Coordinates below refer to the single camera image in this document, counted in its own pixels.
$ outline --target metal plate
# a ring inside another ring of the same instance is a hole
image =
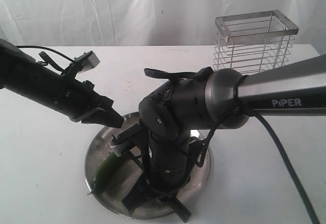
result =
[[[125,121],[122,128],[104,127],[93,139],[86,154],[85,160],[85,176],[86,183],[89,190],[92,188],[93,178],[97,169],[102,165],[105,159],[111,152],[110,141],[112,134],[118,135],[124,130],[134,125],[140,118],[139,113],[131,113],[124,116]],[[192,136],[202,139],[201,134],[192,130]],[[133,149],[133,153],[138,155],[138,149]],[[210,170],[210,150],[206,154],[205,163],[202,168],[194,167],[191,173],[190,182],[180,190],[178,199],[184,204],[188,205],[198,195],[200,190],[207,182]],[[114,179],[111,181],[105,192],[101,195],[94,195],[94,197],[107,209],[128,217],[128,212],[121,203],[121,200],[129,193],[135,184],[142,171],[132,161],[126,161],[115,173]],[[152,219],[160,216],[173,213],[168,206],[162,207],[157,201],[150,201],[143,206],[138,207],[131,218],[135,219]]]

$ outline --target white curtain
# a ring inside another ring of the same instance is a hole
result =
[[[279,9],[297,43],[326,53],[326,0],[0,0],[0,38],[16,45],[212,45],[217,16]]]

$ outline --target white tabletop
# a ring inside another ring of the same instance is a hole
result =
[[[213,46],[55,47],[70,57],[93,50],[98,67],[77,76],[112,98],[120,114],[162,80],[143,69],[198,71],[211,66]],[[36,57],[39,50],[26,49]],[[317,56],[311,45],[294,45],[292,62]],[[64,66],[66,61],[51,56]],[[281,139],[321,223],[326,223],[326,118],[266,117]],[[182,223],[175,215],[127,219],[87,196],[84,160],[102,128],[67,117],[5,89],[0,91],[0,223]],[[310,223],[276,146],[256,119],[237,130],[220,130],[211,141],[211,173],[188,206],[189,223]]]

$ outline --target round metal tray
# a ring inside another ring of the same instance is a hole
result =
[[[85,176],[89,190],[93,187],[93,178],[97,169],[102,165],[111,152],[110,141],[113,135],[118,135],[124,130],[138,122],[139,113],[131,113],[124,116],[125,121],[122,128],[104,127],[93,139],[86,154]],[[192,130],[192,136],[202,139],[201,134]],[[140,152],[134,148],[132,152],[138,155]],[[210,170],[210,150],[206,154],[205,163],[202,168],[194,167],[191,173],[191,180],[185,185],[177,196],[178,200],[184,205],[191,203],[205,185]],[[122,216],[128,216],[127,209],[121,200],[129,193],[142,171],[132,161],[125,162],[115,173],[114,178],[107,186],[105,192],[94,197],[107,209]],[[162,207],[157,201],[149,201],[138,207],[131,218],[151,219],[173,213],[168,207]]]

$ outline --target stainless steel basket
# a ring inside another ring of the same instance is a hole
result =
[[[279,10],[215,19],[214,69],[250,74],[286,64],[299,28]]]

